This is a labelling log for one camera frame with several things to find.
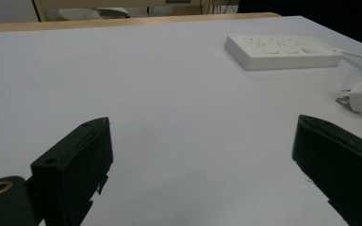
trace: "power outlet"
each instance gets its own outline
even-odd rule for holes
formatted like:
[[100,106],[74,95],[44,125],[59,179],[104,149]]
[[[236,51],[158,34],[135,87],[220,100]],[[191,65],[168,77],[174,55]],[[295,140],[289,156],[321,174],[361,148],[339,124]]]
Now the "power outlet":
[[336,67],[343,57],[312,36],[228,35],[224,47],[245,70]]

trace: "power strip switch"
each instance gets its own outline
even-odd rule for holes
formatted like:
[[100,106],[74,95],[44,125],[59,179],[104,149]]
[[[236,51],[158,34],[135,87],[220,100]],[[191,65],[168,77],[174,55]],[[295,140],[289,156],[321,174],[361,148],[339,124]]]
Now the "power strip switch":
[[225,49],[245,70],[336,67],[343,54],[312,36],[227,36]]

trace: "black object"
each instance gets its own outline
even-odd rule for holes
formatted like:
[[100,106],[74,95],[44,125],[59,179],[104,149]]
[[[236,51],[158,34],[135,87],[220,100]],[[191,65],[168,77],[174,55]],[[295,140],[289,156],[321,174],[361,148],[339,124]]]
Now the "black object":
[[240,0],[238,13],[246,12],[274,12],[281,16],[303,16],[362,42],[362,1]]
[[87,121],[31,164],[33,175],[0,179],[0,226],[78,226],[113,162],[109,120]]
[[362,225],[362,138],[301,115],[292,158],[349,225]]

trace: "power strip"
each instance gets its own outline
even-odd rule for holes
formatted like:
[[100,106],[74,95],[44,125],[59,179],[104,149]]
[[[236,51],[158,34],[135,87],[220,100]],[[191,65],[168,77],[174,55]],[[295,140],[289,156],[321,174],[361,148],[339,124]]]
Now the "power strip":
[[343,54],[312,36],[228,35],[225,49],[245,70],[336,67]]

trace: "white tabletop surface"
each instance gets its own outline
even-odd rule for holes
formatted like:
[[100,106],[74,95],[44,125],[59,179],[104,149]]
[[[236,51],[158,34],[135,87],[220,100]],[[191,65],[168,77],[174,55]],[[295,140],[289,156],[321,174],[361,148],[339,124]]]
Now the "white tabletop surface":
[[110,119],[114,163],[82,225],[347,225],[291,159],[298,116],[362,137],[335,99],[362,58],[247,72],[228,34],[362,43],[303,17],[0,33],[0,178],[84,121]]

